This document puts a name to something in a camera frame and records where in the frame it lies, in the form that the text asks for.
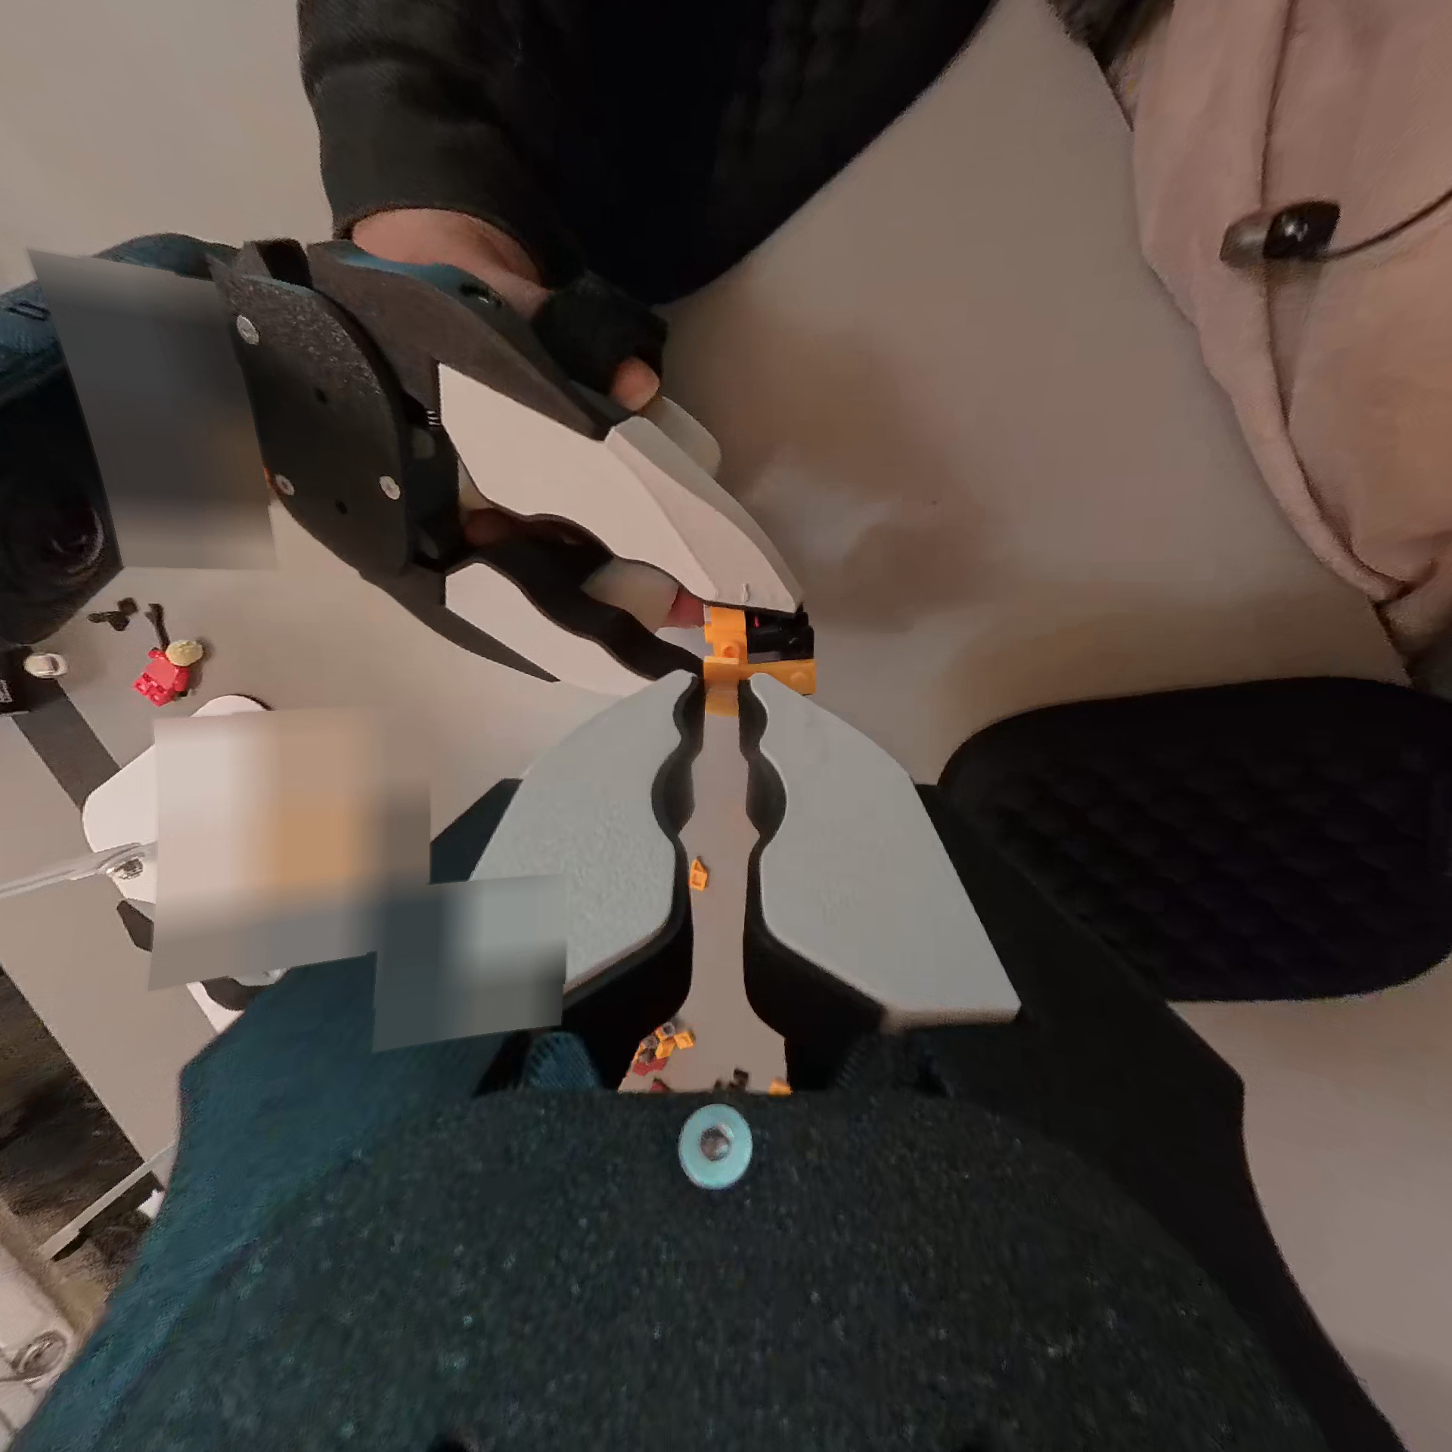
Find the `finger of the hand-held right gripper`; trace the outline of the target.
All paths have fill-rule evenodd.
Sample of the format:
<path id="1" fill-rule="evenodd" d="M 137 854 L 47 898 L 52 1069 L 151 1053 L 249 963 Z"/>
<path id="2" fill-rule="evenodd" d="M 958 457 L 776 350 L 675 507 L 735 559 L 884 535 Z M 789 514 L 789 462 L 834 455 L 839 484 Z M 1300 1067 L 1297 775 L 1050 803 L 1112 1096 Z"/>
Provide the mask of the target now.
<path id="1" fill-rule="evenodd" d="M 718 481 L 716 438 L 671 400 L 597 441 L 446 365 L 439 388 L 448 440 L 490 504 L 564 521 L 707 605 L 804 605 L 780 550 Z"/>
<path id="2" fill-rule="evenodd" d="M 464 533 L 445 605 L 571 687 L 702 678 L 699 656 L 662 637 L 680 583 L 581 533 Z"/>

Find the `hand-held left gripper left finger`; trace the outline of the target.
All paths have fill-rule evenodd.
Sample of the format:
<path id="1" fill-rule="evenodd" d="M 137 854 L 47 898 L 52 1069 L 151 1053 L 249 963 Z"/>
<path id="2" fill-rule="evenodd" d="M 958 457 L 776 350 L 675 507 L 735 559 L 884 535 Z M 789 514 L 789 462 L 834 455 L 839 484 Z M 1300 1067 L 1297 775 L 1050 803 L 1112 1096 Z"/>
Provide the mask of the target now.
<path id="1" fill-rule="evenodd" d="M 695 930 L 681 842 L 695 811 L 700 678 L 676 671 L 588 720 L 524 775 L 471 877 L 554 879 L 560 1027 L 619 1084 L 685 1005 Z"/>

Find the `pile of small lego pieces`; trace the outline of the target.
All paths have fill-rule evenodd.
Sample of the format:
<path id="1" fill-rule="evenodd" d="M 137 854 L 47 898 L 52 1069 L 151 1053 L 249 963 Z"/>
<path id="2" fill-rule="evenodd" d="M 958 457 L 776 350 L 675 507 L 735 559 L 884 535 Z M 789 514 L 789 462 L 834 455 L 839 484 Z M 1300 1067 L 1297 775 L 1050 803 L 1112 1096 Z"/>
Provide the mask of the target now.
<path id="1" fill-rule="evenodd" d="M 757 1077 L 742 1067 L 732 1067 L 707 1083 L 697 1064 L 697 1034 L 678 1020 L 668 1020 L 650 1031 L 635 1048 L 617 1093 L 635 1096 L 678 1096 L 713 1093 L 716 1096 L 789 1098 L 794 1089 L 782 1077 Z"/>

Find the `black lego chassis assembly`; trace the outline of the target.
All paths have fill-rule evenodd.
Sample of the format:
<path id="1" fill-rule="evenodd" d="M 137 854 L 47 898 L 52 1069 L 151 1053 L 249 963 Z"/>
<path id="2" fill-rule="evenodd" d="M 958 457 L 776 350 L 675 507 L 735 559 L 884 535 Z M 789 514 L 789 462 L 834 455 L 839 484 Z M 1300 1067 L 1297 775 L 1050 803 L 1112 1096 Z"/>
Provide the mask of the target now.
<path id="1" fill-rule="evenodd" d="M 794 614 L 709 605 L 702 635 L 704 711 L 737 716 L 738 688 L 752 676 L 771 678 L 801 697 L 815 697 L 815 631 L 804 609 Z"/>

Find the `black quilted cloth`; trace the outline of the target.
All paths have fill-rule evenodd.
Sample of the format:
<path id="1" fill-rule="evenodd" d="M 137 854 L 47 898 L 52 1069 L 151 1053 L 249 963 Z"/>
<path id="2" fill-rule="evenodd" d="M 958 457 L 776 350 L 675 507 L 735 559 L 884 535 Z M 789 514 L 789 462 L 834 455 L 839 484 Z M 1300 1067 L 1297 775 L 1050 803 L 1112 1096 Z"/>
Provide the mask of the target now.
<path id="1" fill-rule="evenodd" d="M 946 806 L 1167 1000 L 1381 993 L 1451 948 L 1451 706 L 1354 678 L 1063 702 L 963 742 Z"/>

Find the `person's right hand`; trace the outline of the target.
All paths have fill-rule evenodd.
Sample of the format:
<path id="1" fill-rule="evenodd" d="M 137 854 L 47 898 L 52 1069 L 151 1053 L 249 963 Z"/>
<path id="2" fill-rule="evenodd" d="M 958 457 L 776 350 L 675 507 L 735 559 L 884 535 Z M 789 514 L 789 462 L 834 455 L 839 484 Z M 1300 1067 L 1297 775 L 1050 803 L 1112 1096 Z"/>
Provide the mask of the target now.
<path id="1" fill-rule="evenodd" d="M 464 211 L 375 211 L 350 239 L 369 255 L 407 267 L 452 267 L 486 286 L 528 320 L 566 372 L 633 414 L 661 396 L 661 327 L 609 287 L 554 275 L 510 230 Z"/>

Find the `white book stand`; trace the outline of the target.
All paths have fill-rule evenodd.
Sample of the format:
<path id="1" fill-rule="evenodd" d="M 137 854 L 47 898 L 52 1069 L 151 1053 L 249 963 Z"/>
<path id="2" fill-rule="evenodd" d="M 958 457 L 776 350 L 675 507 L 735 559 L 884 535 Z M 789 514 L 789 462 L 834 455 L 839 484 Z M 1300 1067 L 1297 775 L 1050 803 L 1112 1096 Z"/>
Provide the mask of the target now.
<path id="1" fill-rule="evenodd" d="M 177 747 L 173 739 L 191 726 L 171 721 L 163 752 L 146 749 L 83 797 L 80 858 L 4 882 L 2 898 L 102 880 L 114 887 L 121 908 L 135 915 L 161 910 L 168 929 L 199 929 L 204 911 L 242 913 L 263 887 L 260 832 L 248 825 L 242 780 L 222 752 L 223 733 L 215 732 L 203 747 Z M 203 808 L 220 813 L 215 839 L 203 834 L 203 808 L 180 801 L 191 770 L 204 766 L 227 768 L 220 787 L 196 790 Z"/>

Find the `red lego minifigure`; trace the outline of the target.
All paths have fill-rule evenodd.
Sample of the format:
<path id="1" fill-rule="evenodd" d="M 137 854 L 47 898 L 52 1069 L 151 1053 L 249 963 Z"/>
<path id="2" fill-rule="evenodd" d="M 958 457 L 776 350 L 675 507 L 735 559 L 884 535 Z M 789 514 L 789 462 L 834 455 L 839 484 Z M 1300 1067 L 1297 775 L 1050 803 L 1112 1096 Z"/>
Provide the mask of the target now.
<path id="1" fill-rule="evenodd" d="M 187 697 L 208 656 L 210 647 L 204 642 L 185 640 L 154 645 L 133 682 L 135 695 L 156 707 Z"/>

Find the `person's right forearm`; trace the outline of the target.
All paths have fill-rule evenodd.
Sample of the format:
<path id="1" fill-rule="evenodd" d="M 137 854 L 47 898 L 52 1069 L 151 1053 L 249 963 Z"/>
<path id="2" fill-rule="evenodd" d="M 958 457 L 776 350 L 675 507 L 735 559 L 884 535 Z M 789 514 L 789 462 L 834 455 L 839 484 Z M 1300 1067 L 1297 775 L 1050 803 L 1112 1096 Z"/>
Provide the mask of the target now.
<path id="1" fill-rule="evenodd" d="M 460 213 L 547 286 L 719 279 L 967 47 L 984 2 L 306 2 L 334 234 Z"/>

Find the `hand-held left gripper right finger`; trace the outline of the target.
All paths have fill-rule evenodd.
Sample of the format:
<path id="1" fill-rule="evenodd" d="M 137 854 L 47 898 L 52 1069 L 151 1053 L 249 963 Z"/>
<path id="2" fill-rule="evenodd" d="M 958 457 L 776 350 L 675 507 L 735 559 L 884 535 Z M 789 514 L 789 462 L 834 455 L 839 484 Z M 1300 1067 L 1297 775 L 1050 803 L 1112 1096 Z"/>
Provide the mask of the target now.
<path id="1" fill-rule="evenodd" d="M 875 740 L 783 683 L 738 692 L 751 853 L 744 986 L 790 1086 L 863 1041 L 1013 1024 L 1022 996 L 923 797 Z"/>

